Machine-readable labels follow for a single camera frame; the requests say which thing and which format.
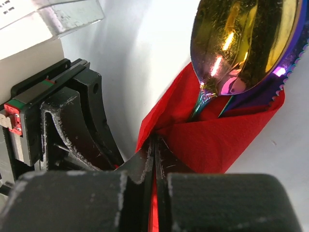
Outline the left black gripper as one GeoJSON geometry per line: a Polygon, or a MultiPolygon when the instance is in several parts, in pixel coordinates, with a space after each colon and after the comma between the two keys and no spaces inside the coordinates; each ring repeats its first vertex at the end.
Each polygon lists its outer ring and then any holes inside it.
{"type": "Polygon", "coordinates": [[[124,163],[107,123],[102,77],[64,59],[13,87],[0,111],[0,174],[114,170],[124,163]]]}

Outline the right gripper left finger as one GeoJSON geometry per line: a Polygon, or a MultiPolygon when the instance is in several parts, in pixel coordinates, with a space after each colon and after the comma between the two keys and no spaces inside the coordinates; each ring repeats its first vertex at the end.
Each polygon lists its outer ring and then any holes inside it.
{"type": "Polygon", "coordinates": [[[153,184],[153,143],[115,171],[22,175],[0,214],[3,232],[146,232],[153,184]]]}

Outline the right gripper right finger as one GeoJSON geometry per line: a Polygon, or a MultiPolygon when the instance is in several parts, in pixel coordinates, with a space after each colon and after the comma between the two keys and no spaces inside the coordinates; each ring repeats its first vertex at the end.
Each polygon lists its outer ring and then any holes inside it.
{"type": "Polygon", "coordinates": [[[154,138],[161,232],[299,232],[281,182],[268,174],[198,174],[154,138]]]}

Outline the red paper napkin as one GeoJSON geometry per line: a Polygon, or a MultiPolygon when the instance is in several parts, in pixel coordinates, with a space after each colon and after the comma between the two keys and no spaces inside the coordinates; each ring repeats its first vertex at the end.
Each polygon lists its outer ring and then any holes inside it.
{"type": "Polygon", "coordinates": [[[221,96],[210,102],[197,122],[188,123],[199,92],[191,64],[174,79],[165,94],[143,119],[136,148],[151,133],[163,137],[172,153],[197,173],[224,173],[244,152],[276,112],[282,107],[281,91],[271,104],[221,110],[228,102],[221,96]]]}

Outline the iridescent knife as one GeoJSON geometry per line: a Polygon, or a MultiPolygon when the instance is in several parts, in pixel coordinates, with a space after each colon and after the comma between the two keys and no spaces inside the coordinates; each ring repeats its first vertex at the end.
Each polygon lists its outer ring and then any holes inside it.
{"type": "Polygon", "coordinates": [[[220,113],[220,116],[229,110],[270,105],[279,95],[279,92],[283,90],[283,86],[305,53],[308,45],[309,2],[305,0],[303,1],[300,19],[290,45],[281,61],[275,66],[274,71],[251,90],[232,96],[220,113]]]}

